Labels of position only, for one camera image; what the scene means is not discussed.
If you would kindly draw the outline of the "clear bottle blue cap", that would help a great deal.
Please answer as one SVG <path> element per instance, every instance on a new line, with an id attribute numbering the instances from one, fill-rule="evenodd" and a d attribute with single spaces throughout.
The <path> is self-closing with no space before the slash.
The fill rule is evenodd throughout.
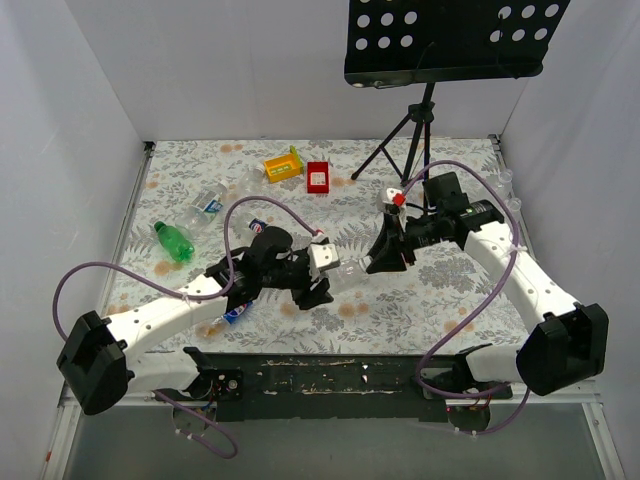
<path id="1" fill-rule="evenodd" d="M 206 337 L 213 337 L 222 333 L 227 328 L 231 327 L 242 315 L 244 315 L 252 306 L 253 301 L 249 301 L 242 304 L 235 309 L 223 314 L 221 317 L 212 321 L 205 330 Z"/>

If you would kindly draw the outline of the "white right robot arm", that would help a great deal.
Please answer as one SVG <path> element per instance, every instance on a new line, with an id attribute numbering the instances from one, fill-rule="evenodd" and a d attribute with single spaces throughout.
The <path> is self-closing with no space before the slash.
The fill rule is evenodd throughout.
<path id="1" fill-rule="evenodd" d="M 426 361 L 417 368 L 423 387 L 449 398 L 475 397 L 487 386 L 522 383 L 544 396 L 602 373 L 609 318 L 597 304 L 584 305 L 561 289 L 525 250 L 494 200 L 472 202 L 455 173 L 429 179 L 433 213 L 406 214 L 403 191 L 383 189 L 381 231 L 364 259 L 369 274 L 402 272 L 416 251 L 453 242 L 492 275 L 520 315 L 528 337 L 521 345 L 486 344 L 454 355 L 449 370 Z"/>

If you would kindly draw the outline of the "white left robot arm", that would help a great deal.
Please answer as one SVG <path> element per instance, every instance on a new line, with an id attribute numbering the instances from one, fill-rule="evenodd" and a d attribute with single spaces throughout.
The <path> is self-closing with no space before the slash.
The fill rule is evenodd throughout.
<path id="1" fill-rule="evenodd" d="M 307 247 L 295 250 L 285 230 L 268 227 L 250 246 L 230 251 L 176 292 L 106 318 L 95 311 L 82 315 L 56 364 L 87 415 L 146 390 L 181 390 L 190 399 L 203 399 L 212 390 L 213 377 L 202 356 L 191 349 L 156 355 L 155 347 L 255 300 L 265 288 L 290 291 L 301 310 L 329 303 L 327 273 L 339 264 L 326 235 L 319 233 Z"/>

